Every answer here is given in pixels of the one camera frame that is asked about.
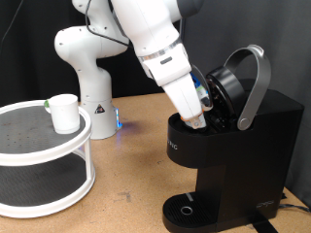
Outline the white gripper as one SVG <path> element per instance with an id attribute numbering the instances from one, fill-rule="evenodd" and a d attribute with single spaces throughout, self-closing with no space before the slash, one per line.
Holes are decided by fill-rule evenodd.
<path id="1" fill-rule="evenodd" d="M 193 129 L 204 128 L 206 121 L 197 96 L 191 75 L 186 74 L 181 78 L 165 84 L 164 91 L 172 101 L 183 120 L 189 121 Z"/>

